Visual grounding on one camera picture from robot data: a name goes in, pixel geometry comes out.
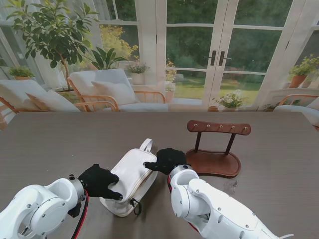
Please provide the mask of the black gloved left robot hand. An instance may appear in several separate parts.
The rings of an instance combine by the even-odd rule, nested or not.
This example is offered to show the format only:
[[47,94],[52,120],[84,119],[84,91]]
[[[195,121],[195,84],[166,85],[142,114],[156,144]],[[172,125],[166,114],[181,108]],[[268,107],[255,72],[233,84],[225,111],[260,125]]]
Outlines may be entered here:
[[86,169],[78,179],[90,197],[122,200],[123,195],[109,189],[109,185],[117,184],[119,177],[110,170],[101,168],[99,164],[93,164]]

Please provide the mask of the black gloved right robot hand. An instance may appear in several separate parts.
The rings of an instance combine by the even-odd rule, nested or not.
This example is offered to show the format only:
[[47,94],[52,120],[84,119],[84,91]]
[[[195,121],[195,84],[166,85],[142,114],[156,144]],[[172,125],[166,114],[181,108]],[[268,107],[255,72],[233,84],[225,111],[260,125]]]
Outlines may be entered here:
[[144,162],[143,166],[154,172],[169,175],[176,167],[186,164],[184,152],[173,148],[161,149],[157,152],[156,162]]

